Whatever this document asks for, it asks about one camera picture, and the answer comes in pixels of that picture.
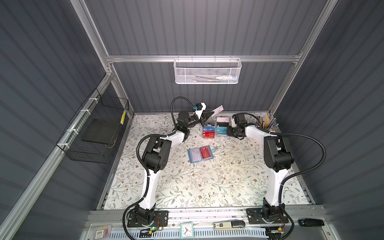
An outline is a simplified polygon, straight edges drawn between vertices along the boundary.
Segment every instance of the black mounting plate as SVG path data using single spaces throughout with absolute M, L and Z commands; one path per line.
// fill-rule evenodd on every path
M 143 227 L 141 224 L 137 222 L 135 215 L 132 214 L 133 210 L 128 213 L 127 227 Z M 155 213 L 154 221 L 148 227 L 157 227 L 158 222 L 156 217 L 161 218 L 164 222 L 164 225 L 163 225 L 160 220 L 160 227 L 162 226 L 166 227 L 168 225 L 168 211 L 154 211 L 154 213 Z
M 247 217 L 248 217 L 249 224 L 265 224 L 265 223 L 267 223 L 263 220 L 261 207 L 247 209 Z M 281 221 L 279 219 L 277 219 L 276 221 L 269 222 L 269 223 L 281 223 L 281 222 L 288 223 L 289 222 L 288 217 L 281 217 L 280 219 L 281 219 Z

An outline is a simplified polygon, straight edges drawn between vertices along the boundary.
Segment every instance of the wire basket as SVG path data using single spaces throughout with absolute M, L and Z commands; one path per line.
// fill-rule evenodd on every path
M 239 58 L 175 58 L 177 84 L 236 84 L 241 61 Z
M 80 120 L 70 131 L 66 142 L 58 142 L 57 146 L 65 152 L 69 159 L 74 161 L 108 163 L 113 161 L 119 147 L 120 130 L 128 112 L 128 100 L 105 95 L 99 95 L 87 110 L 81 110 Z M 84 141 L 83 137 L 94 119 L 108 121 L 116 124 L 113 136 L 108 143 Z

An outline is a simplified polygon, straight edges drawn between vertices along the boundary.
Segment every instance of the black wire basket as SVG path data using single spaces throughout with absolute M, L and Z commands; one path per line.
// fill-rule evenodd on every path
M 121 130 L 126 126 L 127 121 L 124 120 L 128 110 L 127 99 L 99 94 L 87 110 L 81 110 L 82 116 L 75 127 L 66 130 L 70 131 L 67 141 L 57 142 L 57 146 L 74 161 L 98 163 L 113 161 L 122 138 Z M 106 136 L 108 140 L 98 142 L 85 139 L 89 132 L 95 132 L 95 126 L 100 126 L 97 125 L 98 123 L 108 125 L 109 135 Z

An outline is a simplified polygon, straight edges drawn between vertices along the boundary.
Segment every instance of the leaf pattern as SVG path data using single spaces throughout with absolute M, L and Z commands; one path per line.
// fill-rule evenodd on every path
M 151 133 L 167 134 L 173 129 L 169 114 L 135 115 L 104 209 L 124 209 L 140 199 L 144 168 L 136 157 L 140 139 Z M 142 155 L 148 139 L 140 147 Z M 210 145 L 217 148 L 214 159 L 189 163 L 187 150 Z M 166 168 L 156 191 L 157 208 L 227 207 L 262 205 L 268 186 L 268 167 L 263 143 L 243 140 L 203 139 L 202 127 L 190 129 L 188 139 L 171 148 Z M 294 177 L 283 189 L 285 204 L 308 204 Z

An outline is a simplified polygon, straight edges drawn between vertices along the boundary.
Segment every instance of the red vip card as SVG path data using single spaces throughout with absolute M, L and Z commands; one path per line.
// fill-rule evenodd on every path
M 201 155 L 203 156 L 203 159 L 212 157 L 210 149 L 208 146 L 201 147 L 200 151 L 201 151 Z

